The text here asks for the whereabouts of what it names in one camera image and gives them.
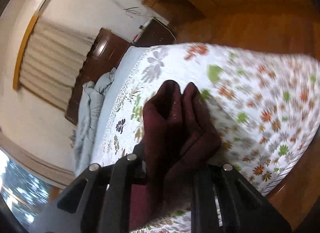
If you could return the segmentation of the maroon pants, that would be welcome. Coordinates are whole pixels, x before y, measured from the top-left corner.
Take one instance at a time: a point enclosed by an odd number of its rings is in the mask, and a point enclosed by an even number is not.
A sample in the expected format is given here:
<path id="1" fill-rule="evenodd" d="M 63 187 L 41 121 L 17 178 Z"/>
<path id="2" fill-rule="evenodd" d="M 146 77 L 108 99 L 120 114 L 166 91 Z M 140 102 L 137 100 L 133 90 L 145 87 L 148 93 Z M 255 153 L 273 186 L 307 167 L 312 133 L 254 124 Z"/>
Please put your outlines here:
<path id="1" fill-rule="evenodd" d="M 195 84 L 184 91 L 165 81 L 143 108 L 144 154 L 148 184 L 133 185 L 129 229 L 155 219 L 176 200 L 197 168 L 221 147 L 208 107 Z"/>

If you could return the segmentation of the grey comforter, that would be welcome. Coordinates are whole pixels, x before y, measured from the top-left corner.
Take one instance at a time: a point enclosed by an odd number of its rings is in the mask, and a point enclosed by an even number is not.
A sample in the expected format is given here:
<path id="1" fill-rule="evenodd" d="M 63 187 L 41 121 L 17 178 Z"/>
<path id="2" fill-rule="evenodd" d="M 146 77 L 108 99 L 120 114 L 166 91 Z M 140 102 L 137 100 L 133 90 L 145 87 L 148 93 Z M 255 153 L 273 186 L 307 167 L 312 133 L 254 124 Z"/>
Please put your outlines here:
<path id="1" fill-rule="evenodd" d="M 74 174 L 79 176 L 90 164 L 95 134 L 104 103 L 116 68 L 104 73 L 97 82 L 88 81 L 82 85 L 82 96 L 78 109 L 78 124 L 74 139 Z"/>

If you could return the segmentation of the light blue bed sheet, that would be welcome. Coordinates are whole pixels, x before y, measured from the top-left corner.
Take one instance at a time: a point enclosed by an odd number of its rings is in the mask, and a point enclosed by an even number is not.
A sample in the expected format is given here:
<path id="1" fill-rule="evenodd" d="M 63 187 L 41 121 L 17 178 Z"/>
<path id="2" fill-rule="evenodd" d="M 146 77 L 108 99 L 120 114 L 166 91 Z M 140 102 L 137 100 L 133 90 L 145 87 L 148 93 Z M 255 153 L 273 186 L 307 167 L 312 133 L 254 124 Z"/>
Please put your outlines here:
<path id="1" fill-rule="evenodd" d="M 128 48 L 127 52 L 121 59 L 114 76 L 114 81 L 112 82 L 110 89 L 108 90 L 107 95 L 104 98 L 104 103 L 102 105 L 98 120 L 93 148 L 96 148 L 100 145 L 111 113 L 111 109 L 120 92 L 121 87 L 123 86 L 133 67 L 136 65 L 140 56 L 148 50 L 149 48 L 139 48 L 131 46 Z"/>

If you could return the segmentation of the dark wooden headboard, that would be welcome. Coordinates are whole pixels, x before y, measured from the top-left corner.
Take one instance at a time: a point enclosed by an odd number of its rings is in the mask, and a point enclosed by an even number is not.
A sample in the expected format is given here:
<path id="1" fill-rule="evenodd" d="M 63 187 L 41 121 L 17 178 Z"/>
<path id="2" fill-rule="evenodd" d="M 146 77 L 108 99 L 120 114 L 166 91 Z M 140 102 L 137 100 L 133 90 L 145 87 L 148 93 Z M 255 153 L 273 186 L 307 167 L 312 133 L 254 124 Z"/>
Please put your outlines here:
<path id="1" fill-rule="evenodd" d="M 104 73 L 117 68 L 130 46 L 130 42 L 115 35 L 110 30 L 100 29 L 76 78 L 65 113 L 65 118 L 69 122 L 74 125 L 78 123 L 82 85 L 88 81 L 97 82 Z"/>

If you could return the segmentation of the floral white bedspread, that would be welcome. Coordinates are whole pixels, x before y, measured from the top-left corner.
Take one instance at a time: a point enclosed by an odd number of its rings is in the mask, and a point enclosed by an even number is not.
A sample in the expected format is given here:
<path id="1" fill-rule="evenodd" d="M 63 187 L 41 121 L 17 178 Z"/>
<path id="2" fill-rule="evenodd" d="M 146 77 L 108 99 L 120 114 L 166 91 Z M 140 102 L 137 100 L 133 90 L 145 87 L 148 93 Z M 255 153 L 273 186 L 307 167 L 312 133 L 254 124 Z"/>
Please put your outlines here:
<path id="1" fill-rule="evenodd" d="M 143 108 L 173 80 L 195 84 L 221 147 L 207 163 L 232 164 L 262 195 L 291 171 L 319 129 L 319 63 L 300 54 L 265 54 L 207 43 L 152 46 L 120 89 L 92 161 L 112 165 L 144 137 Z M 185 188 L 132 232 L 189 232 Z"/>

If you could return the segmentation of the beige pleated curtain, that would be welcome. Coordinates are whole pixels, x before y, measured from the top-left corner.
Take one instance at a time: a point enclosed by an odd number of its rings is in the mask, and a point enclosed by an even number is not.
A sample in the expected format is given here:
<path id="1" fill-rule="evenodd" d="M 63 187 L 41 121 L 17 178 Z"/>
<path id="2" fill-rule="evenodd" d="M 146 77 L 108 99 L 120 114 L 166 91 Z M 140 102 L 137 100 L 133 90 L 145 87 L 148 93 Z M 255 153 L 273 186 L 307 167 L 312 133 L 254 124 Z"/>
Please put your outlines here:
<path id="1" fill-rule="evenodd" d="M 76 78 L 95 38 L 39 19 L 22 57 L 19 83 L 66 111 Z"/>

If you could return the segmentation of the dark bedside table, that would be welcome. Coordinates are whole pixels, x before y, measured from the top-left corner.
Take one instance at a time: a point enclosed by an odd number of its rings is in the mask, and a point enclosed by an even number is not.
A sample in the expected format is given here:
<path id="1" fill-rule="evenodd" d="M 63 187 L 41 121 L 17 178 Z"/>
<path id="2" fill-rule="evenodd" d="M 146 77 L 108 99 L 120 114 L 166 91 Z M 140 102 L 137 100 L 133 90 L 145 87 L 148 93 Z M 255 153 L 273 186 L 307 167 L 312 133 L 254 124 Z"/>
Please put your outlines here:
<path id="1" fill-rule="evenodd" d="M 169 45 L 176 43 L 176 37 L 160 20 L 153 17 L 149 24 L 134 42 L 136 47 L 151 47 L 156 45 Z"/>

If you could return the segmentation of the wooden wardrobe wall unit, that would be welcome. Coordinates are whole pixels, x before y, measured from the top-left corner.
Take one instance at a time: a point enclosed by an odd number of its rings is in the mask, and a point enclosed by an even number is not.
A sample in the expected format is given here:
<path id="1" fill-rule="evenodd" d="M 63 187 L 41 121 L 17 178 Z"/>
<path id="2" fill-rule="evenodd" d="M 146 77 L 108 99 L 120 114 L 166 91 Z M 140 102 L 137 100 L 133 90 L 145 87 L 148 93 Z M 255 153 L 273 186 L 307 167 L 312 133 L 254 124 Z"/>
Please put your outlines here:
<path id="1" fill-rule="evenodd" d="M 169 21 L 176 39 L 319 57 L 315 0 L 142 0 Z"/>

